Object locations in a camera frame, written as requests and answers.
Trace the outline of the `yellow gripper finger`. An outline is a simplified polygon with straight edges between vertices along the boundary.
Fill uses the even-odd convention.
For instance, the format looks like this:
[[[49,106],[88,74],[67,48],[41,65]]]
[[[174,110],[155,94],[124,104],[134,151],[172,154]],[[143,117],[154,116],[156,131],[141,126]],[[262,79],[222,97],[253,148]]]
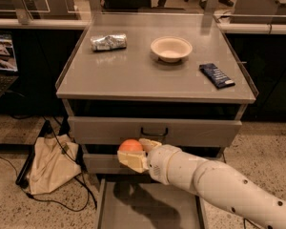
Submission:
[[[145,151],[128,152],[118,151],[118,160],[124,166],[129,167],[137,173],[144,173],[149,170],[147,165],[147,156]]]
[[[162,145],[161,142],[151,140],[151,139],[147,139],[147,138],[140,138],[139,143],[142,145],[143,150],[147,153]]]

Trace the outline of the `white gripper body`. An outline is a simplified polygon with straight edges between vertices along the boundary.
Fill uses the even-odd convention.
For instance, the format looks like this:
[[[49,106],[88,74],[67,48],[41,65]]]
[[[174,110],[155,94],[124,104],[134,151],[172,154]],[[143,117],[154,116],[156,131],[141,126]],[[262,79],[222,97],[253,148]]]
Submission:
[[[180,153],[181,149],[172,145],[162,145],[148,153],[147,164],[152,179],[168,185],[168,166],[173,155]]]

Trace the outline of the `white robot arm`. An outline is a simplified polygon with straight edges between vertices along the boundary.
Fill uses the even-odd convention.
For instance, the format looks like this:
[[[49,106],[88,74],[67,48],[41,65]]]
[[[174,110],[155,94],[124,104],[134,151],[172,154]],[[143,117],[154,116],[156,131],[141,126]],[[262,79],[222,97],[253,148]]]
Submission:
[[[286,201],[259,188],[232,166],[146,138],[127,139],[118,161],[152,179],[195,194],[226,212],[265,229],[286,229]]]

